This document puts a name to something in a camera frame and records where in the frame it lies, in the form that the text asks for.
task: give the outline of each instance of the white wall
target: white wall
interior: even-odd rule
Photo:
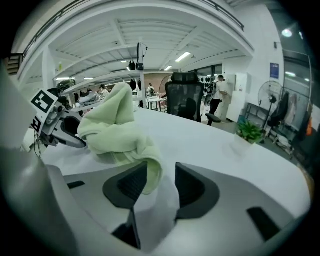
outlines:
[[[252,76],[251,91],[247,100],[258,104],[261,86],[270,80],[284,84],[284,55],[276,24],[264,4],[238,8],[235,16],[244,25],[244,33],[255,51],[253,57],[232,57],[222,62],[222,72],[226,75],[249,73]],[[279,64],[279,79],[270,78],[270,63]]]

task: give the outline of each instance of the ceiling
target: ceiling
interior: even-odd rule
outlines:
[[[174,71],[209,57],[238,51],[239,43],[229,38],[226,32],[199,17],[172,9],[140,7],[91,17],[56,38],[49,47],[56,70],[62,64],[62,72],[57,71],[56,77],[75,77],[81,83],[84,78],[126,71],[128,62],[121,61],[136,62],[134,46],[139,41],[148,47],[145,70],[160,71],[172,66]],[[185,52],[191,54],[175,62]],[[40,62],[42,58],[36,64],[39,68],[29,74],[28,83],[38,82],[42,77]]]

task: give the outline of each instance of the white cabinet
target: white cabinet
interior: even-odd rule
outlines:
[[[236,82],[228,107],[226,118],[238,122],[239,116],[246,104],[246,95],[250,94],[251,75],[249,73],[236,73]]]

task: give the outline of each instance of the sign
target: sign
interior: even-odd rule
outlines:
[[[270,77],[279,79],[279,64],[270,63]]]

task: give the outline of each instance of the light green towel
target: light green towel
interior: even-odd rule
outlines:
[[[142,193],[156,189],[163,173],[160,153],[135,122],[132,90],[127,83],[117,83],[100,106],[84,115],[78,134],[93,153],[112,153],[118,165],[147,161],[147,184]]]

